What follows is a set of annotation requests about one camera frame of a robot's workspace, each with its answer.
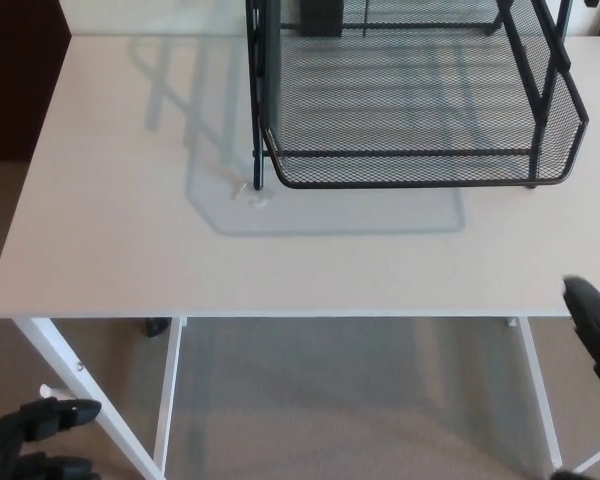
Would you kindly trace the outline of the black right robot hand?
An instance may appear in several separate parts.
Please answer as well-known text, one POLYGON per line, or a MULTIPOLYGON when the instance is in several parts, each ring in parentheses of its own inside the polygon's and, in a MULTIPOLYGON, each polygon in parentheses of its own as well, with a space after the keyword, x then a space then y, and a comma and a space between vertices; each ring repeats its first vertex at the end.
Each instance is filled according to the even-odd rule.
POLYGON ((600 381, 600 291, 575 275, 563 278, 563 301, 574 323, 574 331, 593 361, 600 381))

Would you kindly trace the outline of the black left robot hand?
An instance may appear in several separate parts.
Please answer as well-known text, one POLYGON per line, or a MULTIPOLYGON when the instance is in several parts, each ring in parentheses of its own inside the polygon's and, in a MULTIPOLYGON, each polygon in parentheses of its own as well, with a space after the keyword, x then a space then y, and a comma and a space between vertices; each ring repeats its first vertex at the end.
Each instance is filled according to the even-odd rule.
POLYGON ((93 422, 101 411, 95 400, 54 397, 25 404, 0 417, 0 479, 98 479, 93 462, 74 456, 21 453, 26 443, 48 439, 93 422))

